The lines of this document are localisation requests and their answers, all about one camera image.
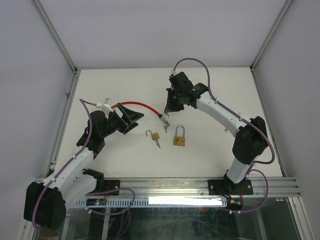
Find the red cable lock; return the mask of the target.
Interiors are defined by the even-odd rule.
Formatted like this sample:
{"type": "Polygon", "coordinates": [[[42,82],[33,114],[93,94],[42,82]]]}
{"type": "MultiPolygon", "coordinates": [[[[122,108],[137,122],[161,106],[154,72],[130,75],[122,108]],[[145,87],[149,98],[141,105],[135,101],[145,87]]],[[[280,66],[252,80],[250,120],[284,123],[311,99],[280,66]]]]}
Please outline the red cable lock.
{"type": "Polygon", "coordinates": [[[159,111],[157,111],[156,109],[154,109],[153,107],[145,104],[145,103],[142,103],[142,102],[137,102],[137,101],[123,101],[121,102],[122,105],[136,105],[136,106],[140,106],[140,107],[144,107],[150,111],[152,111],[154,114],[157,115],[157,117],[159,118],[159,120],[166,126],[170,126],[170,123],[169,121],[167,120],[167,118],[162,114],[160,113],[159,111]]]}

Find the cable lock keys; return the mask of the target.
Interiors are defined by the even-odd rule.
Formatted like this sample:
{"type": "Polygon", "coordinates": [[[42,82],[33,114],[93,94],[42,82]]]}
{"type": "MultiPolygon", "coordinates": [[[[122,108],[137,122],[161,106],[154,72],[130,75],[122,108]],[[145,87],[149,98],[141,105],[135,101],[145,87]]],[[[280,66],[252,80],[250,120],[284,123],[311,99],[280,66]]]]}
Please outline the cable lock keys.
{"type": "Polygon", "coordinates": [[[169,124],[169,123],[166,123],[166,124],[163,126],[165,133],[167,133],[167,132],[168,132],[168,128],[169,128],[169,126],[170,126],[170,124],[169,124]]]}

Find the small brass padlock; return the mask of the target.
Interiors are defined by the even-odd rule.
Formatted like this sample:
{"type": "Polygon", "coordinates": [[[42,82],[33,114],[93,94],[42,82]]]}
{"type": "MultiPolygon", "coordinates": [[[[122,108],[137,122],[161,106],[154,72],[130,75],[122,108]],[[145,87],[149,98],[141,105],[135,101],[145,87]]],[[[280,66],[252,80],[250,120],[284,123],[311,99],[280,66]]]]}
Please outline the small brass padlock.
{"type": "Polygon", "coordinates": [[[150,135],[153,141],[158,141],[160,139],[160,136],[157,132],[153,133],[151,130],[147,130],[145,134],[146,136],[150,135]]]}

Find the long shackle brass padlock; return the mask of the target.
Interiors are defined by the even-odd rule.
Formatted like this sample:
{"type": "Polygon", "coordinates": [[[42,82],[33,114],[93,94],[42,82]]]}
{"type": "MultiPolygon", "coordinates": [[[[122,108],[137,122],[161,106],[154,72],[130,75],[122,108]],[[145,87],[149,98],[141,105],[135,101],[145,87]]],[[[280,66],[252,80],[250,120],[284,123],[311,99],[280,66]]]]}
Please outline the long shackle brass padlock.
{"type": "Polygon", "coordinates": [[[175,128],[175,134],[174,134],[174,138],[173,138],[173,145],[177,146],[177,147],[184,147],[186,145],[186,138],[185,138],[185,127],[182,125],[178,125],[175,128]],[[182,135],[178,135],[179,133],[179,129],[182,130],[182,135]]]}

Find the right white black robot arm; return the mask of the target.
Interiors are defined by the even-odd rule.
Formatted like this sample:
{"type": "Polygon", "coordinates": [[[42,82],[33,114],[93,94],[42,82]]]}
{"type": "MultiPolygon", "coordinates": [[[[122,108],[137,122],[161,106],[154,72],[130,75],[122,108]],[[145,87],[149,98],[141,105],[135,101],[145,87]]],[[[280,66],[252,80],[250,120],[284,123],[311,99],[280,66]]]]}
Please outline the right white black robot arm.
{"type": "Polygon", "coordinates": [[[218,100],[213,100],[209,88],[203,83],[196,85],[188,79],[184,72],[171,74],[171,84],[167,88],[166,113],[179,112],[185,105],[191,106],[208,114],[234,137],[232,153],[234,160],[223,176],[222,186],[216,188],[221,195],[236,193],[242,187],[242,182],[254,160],[267,148],[268,143],[261,135],[266,134],[266,123],[260,117],[237,117],[221,106],[218,100]]]}

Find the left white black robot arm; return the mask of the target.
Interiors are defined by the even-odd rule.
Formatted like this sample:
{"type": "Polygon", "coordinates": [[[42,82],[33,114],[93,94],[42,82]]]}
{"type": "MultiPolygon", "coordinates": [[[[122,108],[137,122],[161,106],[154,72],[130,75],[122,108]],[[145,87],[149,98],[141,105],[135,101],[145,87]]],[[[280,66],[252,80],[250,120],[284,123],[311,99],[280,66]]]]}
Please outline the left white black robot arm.
{"type": "Polygon", "coordinates": [[[106,137],[115,132],[127,134],[145,116],[121,103],[116,106],[122,115],[103,103],[96,104],[95,111],[87,112],[87,126],[70,156],[44,180],[33,181],[27,187],[23,218],[34,228],[56,230],[79,198],[103,192],[104,174],[88,165],[105,147],[106,137]]]}

